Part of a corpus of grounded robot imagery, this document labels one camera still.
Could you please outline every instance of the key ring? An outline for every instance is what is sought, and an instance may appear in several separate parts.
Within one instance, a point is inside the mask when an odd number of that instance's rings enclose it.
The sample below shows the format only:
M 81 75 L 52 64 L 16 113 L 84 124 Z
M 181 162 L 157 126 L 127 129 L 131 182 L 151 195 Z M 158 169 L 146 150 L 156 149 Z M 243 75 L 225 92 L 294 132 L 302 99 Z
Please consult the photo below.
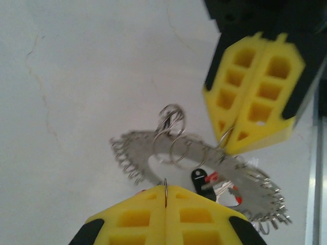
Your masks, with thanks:
M 223 134 L 223 136 L 221 136 L 220 140 L 218 141 L 218 145 L 217 148 L 220 147 L 220 145 L 223 143 L 224 139 L 228 136 L 228 134 L 234 129 L 233 127 L 230 127 L 229 129 L 227 129 L 227 131 Z
M 184 110 L 176 104 L 171 104 L 165 106 L 160 112 L 159 117 L 161 121 L 159 121 L 159 125 L 157 127 L 157 132 L 160 133 L 166 129 L 172 129 L 176 126 L 180 121 L 182 121 L 182 127 L 178 131 L 178 135 L 181 135 L 185 132 L 186 129 L 186 115 Z
M 178 136 L 178 133 L 176 135 L 172 135 L 171 134 L 172 131 L 174 131 L 174 130 L 172 130 L 172 129 L 162 130 L 160 133 L 158 133 L 155 136 L 155 138 L 153 140 L 153 143 L 152 143 L 152 152 L 153 152 L 153 155 L 154 155 L 155 159 L 157 159 L 157 161 L 159 163 L 163 163 L 163 164 L 173 164 L 174 163 L 172 160 L 165 160 L 164 158 L 162 158 L 161 156 L 159 156 L 159 154 L 158 154 L 158 152 L 156 150 L 156 142 L 158 141 L 158 138 L 161 135 L 166 134 L 166 133 L 170 133 L 170 136 L 172 136 L 172 137 L 177 137 L 177 138 L 179 137 Z M 189 147 L 187 147 L 186 152 L 179 159 L 177 159 L 177 161 L 182 160 L 187 155 L 188 152 L 189 152 Z
M 183 135 L 180 135 L 180 136 L 178 136 L 178 137 L 173 141 L 173 143 L 172 143 L 171 146 L 170 146 L 170 149 L 169 149 L 169 157 L 170 157 L 170 160 L 171 160 L 171 162 L 172 162 L 172 163 L 173 163 L 177 168 L 179 168 L 179 169 L 188 170 L 188 169 L 196 169 L 196 168 L 200 168 L 200 167 L 205 163 L 205 161 L 206 161 L 206 159 L 207 159 L 207 151 L 208 151 L 208 150 L 207 150 L 206 147 L 203 148 L 203 152 L 204 152 L 204 154 L 203 154 L 202 161 L 201 161 L 201 163 L 200 163 L 199 165 L 197 165 L 196 167 L 185 168 L 185 167 L 183 167 L 182 165 L 179 164 L 179 162 L 180 162 L 182 159 L 184 159 L 184 157 L 187 155 L 187 153 L 188 153 L 188 151 L 189 151 L 189 149 L 190 149 L 190 145 L 191 145 L 191 144 L 187 144 L 187 146 L 188 146 L 188 150 L 187 150 L 186 153 L 183 154 L 179 159 L 176 160 L 176 159 L 174 158 L 174 145 L 175 145 L 176 141 L 179 140 L 179 139 L 182 139 L 182 138 L 186 138 L 186 137 L 188 137 L 188 138 L 190 138 L 190 139 L 194 139 L 194 140 L 196 140 L 197 142 L 200 142 L 200 143 L 204 144 L 202 138 L 201 138 L 200 136 L 196 135 L 196 134 L 183 134 Z

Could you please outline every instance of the white wall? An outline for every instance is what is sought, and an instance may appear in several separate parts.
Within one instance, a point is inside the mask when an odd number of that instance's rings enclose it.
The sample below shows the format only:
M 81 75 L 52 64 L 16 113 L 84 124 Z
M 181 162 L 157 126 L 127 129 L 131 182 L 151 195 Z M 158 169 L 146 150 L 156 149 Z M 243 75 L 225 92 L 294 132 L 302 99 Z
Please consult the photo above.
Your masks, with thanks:
M 0 27 L 0 244 L 68 244 L 89 216 L 149 188 L 121 173 L 108 139 L 155 129 L 169 103 L 215 144 L 201 88 L 219 35 L 201 1 L 4 0 Z M 268 244 L 304 243 L 310 109 L 289 141 L 245 154 L 294 220 Z

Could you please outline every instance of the yellow gripper pad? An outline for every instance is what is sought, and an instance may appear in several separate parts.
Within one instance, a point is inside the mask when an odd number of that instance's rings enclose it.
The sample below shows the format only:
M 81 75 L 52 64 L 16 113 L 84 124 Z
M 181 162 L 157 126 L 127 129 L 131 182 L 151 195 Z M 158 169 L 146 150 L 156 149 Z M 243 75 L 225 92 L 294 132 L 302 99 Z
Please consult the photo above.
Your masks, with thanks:
M 229 46 L 220 61 L 210 90 L 203 94 L 209 116 L 226 152 L 234 155 L 286 140 L 296 117 L 282 112 L 299 80 L 305 62 L 287 34 L 272 41 L 261 33 Z
M 69 245 L 264 245 L 246 217 L 178 186 L 143 191 L 92 217 Z

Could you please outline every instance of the keychain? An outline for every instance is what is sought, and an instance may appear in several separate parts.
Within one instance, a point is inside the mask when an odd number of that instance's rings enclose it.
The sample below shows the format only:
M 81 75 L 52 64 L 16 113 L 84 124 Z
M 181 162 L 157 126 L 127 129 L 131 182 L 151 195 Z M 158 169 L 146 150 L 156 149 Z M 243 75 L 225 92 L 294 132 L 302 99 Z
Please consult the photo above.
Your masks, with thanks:
M 269 223 L 274 229 L 278 229 L 277 222 L 292 223 L 281 189 L 270 177 L 242 157 L 227 155 L 220 147 L 233 128 L 225 132 L 217 147 L 212 147 L 200 136 L 185 132 L 186 116 L 179 105 L 166 106 L 159 117 L 156 130 L 131 131 L 121 135 L 120 139 L 110 140 L 119 167 L 136 185 L 145 179 L 154 185 L 163 185 L 164 181 L 149 167 L 148 159 L 152 155 L 162 164 L 181 169 L 185 169 L 185 166 L 180 161 L 187 158 L 199 163 L 195 168 L 203 165 L 210 167 L 226 182 L 229 181 L 229 187 L 236 186 L 237 190 L 226 189 L 242 197 L 242 201 L 229 208 L 244 214 L 250 222 L 258 223 L 263 234 L 269 233 Z M 169 159 L 163 159 L 159 154 L 169 154 Z M 262 223 L 267 223 L 267 230 Z

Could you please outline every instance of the yellow foam block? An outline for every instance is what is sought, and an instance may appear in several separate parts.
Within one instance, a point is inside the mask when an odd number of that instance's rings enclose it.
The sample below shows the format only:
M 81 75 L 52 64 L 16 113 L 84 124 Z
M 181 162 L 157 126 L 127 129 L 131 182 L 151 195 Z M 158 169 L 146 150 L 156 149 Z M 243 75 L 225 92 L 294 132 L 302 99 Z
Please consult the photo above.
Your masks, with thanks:
M 212 90 L 204 90 L 217 139 L 234 126 L 226 142 L 228 154 L 263 148 L 291 135 L 295 118 L 284 120 L 282 112 L 305 63 L 286 37 L 280 34 L 271 41 L 256 34 L 236 42 L 224 53 Z
M 178 186 L 156 186 L 90 217 L 104 224 L 94 245 L 241 245 L 229 217 L 242 214 Z

